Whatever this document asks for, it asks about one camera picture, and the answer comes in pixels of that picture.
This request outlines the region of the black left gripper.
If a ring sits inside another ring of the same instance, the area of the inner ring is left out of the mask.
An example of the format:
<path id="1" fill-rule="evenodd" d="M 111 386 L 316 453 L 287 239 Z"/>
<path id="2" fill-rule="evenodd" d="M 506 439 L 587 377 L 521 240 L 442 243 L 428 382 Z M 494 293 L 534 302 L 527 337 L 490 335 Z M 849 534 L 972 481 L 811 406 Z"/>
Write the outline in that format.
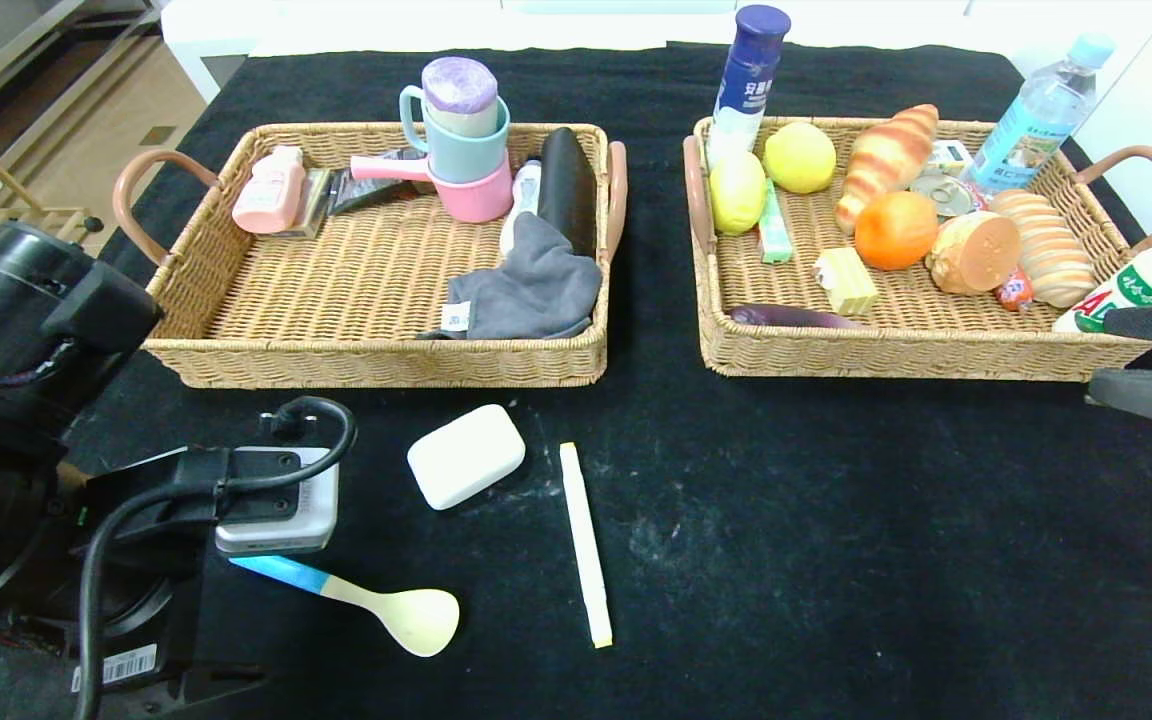
<path id="1" fill-rule="evenodd" d="M 103 612 L 103 689 L 151 688 L 150 717 L 198 708 L 207 702 L 253 691 L 268 682 L 259 665 L 198 665 L 188 660 L 188 584 L 160 578 L 141 585 L 113 583 Z"/>

